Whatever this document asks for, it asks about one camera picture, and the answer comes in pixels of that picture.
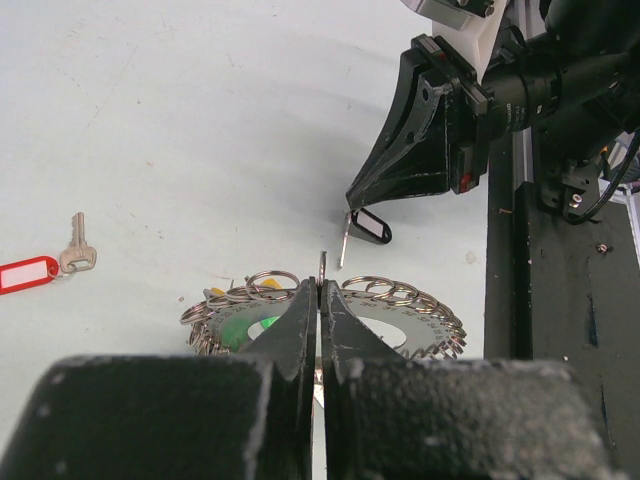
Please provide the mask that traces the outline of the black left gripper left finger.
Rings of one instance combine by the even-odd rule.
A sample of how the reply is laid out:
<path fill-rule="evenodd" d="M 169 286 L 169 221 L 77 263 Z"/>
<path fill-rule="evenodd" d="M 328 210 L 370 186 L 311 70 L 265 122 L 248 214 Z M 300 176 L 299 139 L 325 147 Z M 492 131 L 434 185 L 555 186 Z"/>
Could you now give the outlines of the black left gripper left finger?
<path fill-rule="evenodd" d="M 1 459 L 5 479 L 308 479 L 317 290 L 245 350 L 76 356 L 37 383 Z"/>

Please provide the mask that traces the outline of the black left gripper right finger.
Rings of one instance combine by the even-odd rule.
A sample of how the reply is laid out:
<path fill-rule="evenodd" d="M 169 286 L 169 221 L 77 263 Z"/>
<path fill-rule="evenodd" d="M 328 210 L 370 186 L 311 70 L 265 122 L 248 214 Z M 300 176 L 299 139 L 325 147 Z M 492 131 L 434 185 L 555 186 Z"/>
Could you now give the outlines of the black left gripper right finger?
<path fill-rule="evenodd" d="M 321 300 L 331 479 L 616 479 L 573 371 L 553 361 L 403 358 L 348 307 Z"/>

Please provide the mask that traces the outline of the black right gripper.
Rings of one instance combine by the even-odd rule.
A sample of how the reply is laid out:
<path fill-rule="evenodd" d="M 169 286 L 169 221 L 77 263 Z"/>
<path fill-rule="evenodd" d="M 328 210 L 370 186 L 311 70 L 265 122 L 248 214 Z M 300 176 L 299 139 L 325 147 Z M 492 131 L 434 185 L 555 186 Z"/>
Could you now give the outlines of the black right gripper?
<path fill-rule="evenodd" d="M 387 119 L 346 192 L 351 209 L 466 193 L 487 172 L 490 97 L 443 37 L 422 34 L 400 57 Z"/>

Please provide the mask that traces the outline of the key with black tag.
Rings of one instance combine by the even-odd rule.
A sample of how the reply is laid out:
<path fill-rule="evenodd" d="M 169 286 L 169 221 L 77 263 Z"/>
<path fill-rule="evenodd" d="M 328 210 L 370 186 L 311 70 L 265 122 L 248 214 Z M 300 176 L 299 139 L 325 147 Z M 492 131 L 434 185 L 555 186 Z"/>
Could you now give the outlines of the key with black tag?
<path fill-rule="evenodd" d="M 340 255 L 337 264 L 339 269 L 344 267 L 347 245 L 352 229 L 355 229 L 364 239 L 380 245 L 387 245 L 392 240 L 392 230 L 390 226 L 380 217 L 365 208 L 349 210 L 345 214 Z"/>

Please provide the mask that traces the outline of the large keyring with many rings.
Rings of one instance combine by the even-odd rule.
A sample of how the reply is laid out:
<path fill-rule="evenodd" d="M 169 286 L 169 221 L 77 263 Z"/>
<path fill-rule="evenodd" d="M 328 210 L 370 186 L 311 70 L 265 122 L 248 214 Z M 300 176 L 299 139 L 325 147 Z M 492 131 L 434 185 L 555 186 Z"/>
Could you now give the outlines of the large keyring with many rings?
<path fill-rule="evenodd" d="M 419 420 L 436 427 L 470 418 L 477 398 L 458 360 L 465 333 L 445 305 L 415 287 L 364 276 L 343 284 L 277 285 L 266 271 L 228 291 L 209 290 L 181 318 L 198 357 L 182 375 L 182 399 L 229 418 L 258 397 L 258 369 L 283 359 L 286 380 L 314 321 L 314 394 L 326 421 Z"/>

